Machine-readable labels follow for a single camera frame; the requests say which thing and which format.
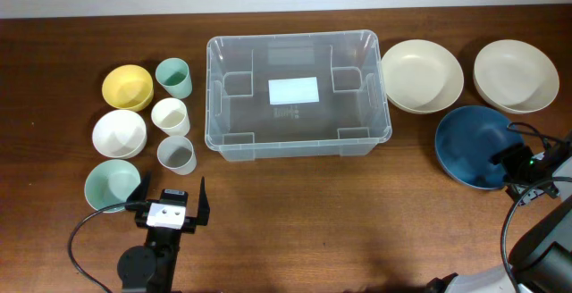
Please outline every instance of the wire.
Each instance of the wire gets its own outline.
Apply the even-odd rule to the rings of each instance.
[[[545,184],[549,184],[555,181],[562,181],[562,182],[572,182],[572,178],[570,177],[551,177],[547,179],[543,179],[537,181],[536,183],[526,187],[526,189],[520,194],[520,197],[515,201],[515,203],[510,207],[509,213],[507,213],[507,218],[504,220],[504,224],[502,225],[502,232],[500,233],[500,254],[502,257],[502,265],[504,266],[504,270],[507,272],[507,275],[510,278],[510,282],[512,286],[515,288],[516,293],[520,293],[520,288],[518,287],[517,279],[515,278],[515,274],[510,269],[509,259],[507,258],[507,233],[509,232],[509,225],[510,221],[512,221],[512,217],[515,214],[515,211],[518,208],[520,202],[533,190],[544,186]]]
[[[75,258],[73,257],[73,252],[72,252],[73,238],[75,237],[75,234],[77,234],[78,230],[80,230],[81,226],[83,226],[83,224],[85,224],[87,221],[89,221],[93,217],[95,217],[95,216],[97,216],[103,212],[107,212],[107,211],[112,210],[114,208],[125,207],[126,205],[145,205],[145,204],[146,204],[146,202],[144,202],[144,201],[136,201],[136,202],[119,203],[119,204],[109,205],[107,207],[103,207],[103,208],[95,211],[94,213],[89,214],[86,218],[84,218],[81,222],[79,222],[76,225],[76,227],[73,229],[73,231],[71,232],[70,239],[68,239],[68,256],[70,257],[70,260],[71,260],[71,263],[73,264],[73,266],[75,266],[75,268],[78,270],[78,272],[80,272],[81,275],[85,276],[86,278],[88,278],[88,280],[91,280],[92,282],[97,284],[103,291],[105,291],[107,293],[111,293],[111,290],[107,286],[105,286],[102,282],[100,282],[99,280],[96,280],[93,276],[89,275],[89,273],[85,272],[81,268],[81,266],[78,264],[78,261],[76,261]]]
[[[522,131],[522,130],[519,130],[519,129],[514,129],[514,128],[512,128],[513,126],[523,126],[523,127],[527,127],[528,129],[532,130],[534,133],[533,133],[533,132]],[[540,131],[538,131],[537,128],[535,128],[535,127],[533,127],[532,125],[530,125],[530,124],[528,124],[528,123],[525,123],[525,122],[511,122],[511,123],[509,123],[509,125],[507,126],[507,130],[508,130],[508,131],[511,131],[511,132],[516,132],[516,133],[519,133],[519,134],[522,134],[522,135],[527,135],[527,136],[533,136],[533,137],[538,137],[538,138],[540,138],[540,140],[541,140],[542,143],[543,143],[544,150],[548,150],[548,146],[550,145],[550,144],[548,144],[548,142],[547,142],[545,139],[552,140],[552,141],[555,141],[555,142],[558,142],[558,143],[561,143],[561,144],[567,144],[567,142],[564,141],[564,140],[562,140],[562,139],[555,138],[555,137],[551,137],[551,136],[547,136],[547,135],[544,135],[544,134],[540,133]]]

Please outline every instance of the wooden table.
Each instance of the wooden table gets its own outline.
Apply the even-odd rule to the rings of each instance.
[[[308,157],[228,163],[204,142],[206,42],[218,35],[371,29],[385,53],[410,38],[429,39],[459,59],[466,77],[450,109],[414,115],[390,106],[391,139],[364,157]],[[156,160],[165,134],[141,114],[148,142],[130,162],[162,188],[190,193],[201,176],[211,204],[208,227],[184,236],[173,289],[190,292],[342,292],[424,286],[452,272],[501,263],[501,224],[511,200],[451,180],[433,137],[449,110],[482,105],[472,81],[476,54],[502,38],[543,50],[560,75],[547,109],[508,115],[564,136],[572,119],[572,5],[424,8],[315,13],[243,13],[0,21],[0,281],[2,291],[96,292],[65,253],[73,226],[92,212],[88,173],[105,158],[91,131],[112,110],[104,76],[134,63],[154,72],[167,57],[185,59],[194,84],[186,100],[197,169],[186,177]],[[155,84],[154,102],[167,96]],[[535,139],[527,139],[535,151]],[[518,212],[509,245],[554,206],[543,198]],[[116,263],[146,232],[130,213],[97,217],[74,245],[86,270],[119,291]]]

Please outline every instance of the blue bowl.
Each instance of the blue bowl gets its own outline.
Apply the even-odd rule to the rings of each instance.
[[[435,151],[452,179],[479,189],[503,188],[506,174],[491,157],[517,143],[522,136],[507,131],[509,118],[491,108],[463,106],[447,114],[435,135]]]

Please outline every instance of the mint green bowl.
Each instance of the mint green bowl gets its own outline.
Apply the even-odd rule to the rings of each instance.
[[[133,164],[119,159],[108,160],[94,168],[86,179],[86,200],[95,210],[123,203],[140,182],[139,171]],[[118,207],[106,213],[124,209]]]

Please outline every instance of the white cup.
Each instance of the white cup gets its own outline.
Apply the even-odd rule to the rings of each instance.
[[[197,167],[197,156],[190,141],[181,136],[167,137],[157,149],[157,158],[165,168],[180,175],[190,174]]]
[[[157,102],[151,112],[151,121],[169,136],[185,136],[190,130],[187,107],[174,97]]]

